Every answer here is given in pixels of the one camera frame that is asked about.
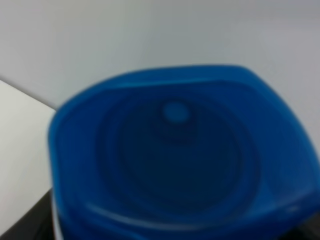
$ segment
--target white surface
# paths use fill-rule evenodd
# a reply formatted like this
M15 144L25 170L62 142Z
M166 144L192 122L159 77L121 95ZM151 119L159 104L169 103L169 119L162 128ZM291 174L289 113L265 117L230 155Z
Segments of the white surface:
M0 81L0 235L50 189L47 128L54 112Z
M59 106L136 69L244 65L320 150L319 0L1 0L0 75Z

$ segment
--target blue bottle cap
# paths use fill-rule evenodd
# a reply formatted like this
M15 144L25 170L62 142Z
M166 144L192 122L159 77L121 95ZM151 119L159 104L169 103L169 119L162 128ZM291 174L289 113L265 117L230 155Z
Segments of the blue bottle cap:
M49 150L65 239L270 239L320 206L303 128L238 66L103 81L56 113Z

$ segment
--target blue plastic container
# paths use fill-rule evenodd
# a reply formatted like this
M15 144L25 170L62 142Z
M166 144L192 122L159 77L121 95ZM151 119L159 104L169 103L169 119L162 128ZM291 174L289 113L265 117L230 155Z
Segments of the blue plastic container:
M66 240L269 240L320 206L306 133L238 66L103 81L56 113L49 149Z

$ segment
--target white wall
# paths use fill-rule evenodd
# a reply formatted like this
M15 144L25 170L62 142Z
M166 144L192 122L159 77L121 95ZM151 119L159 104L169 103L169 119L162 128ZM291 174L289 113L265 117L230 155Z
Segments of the white wall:
M244 65L320 150L318 0L0 0L0 76L57 107L119 73Z

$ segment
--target dark object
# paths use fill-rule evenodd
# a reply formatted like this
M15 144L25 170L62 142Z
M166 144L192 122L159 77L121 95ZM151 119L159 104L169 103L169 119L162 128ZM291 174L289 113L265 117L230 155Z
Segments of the dark object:
M0 240L54 240L51 192L48 191Z

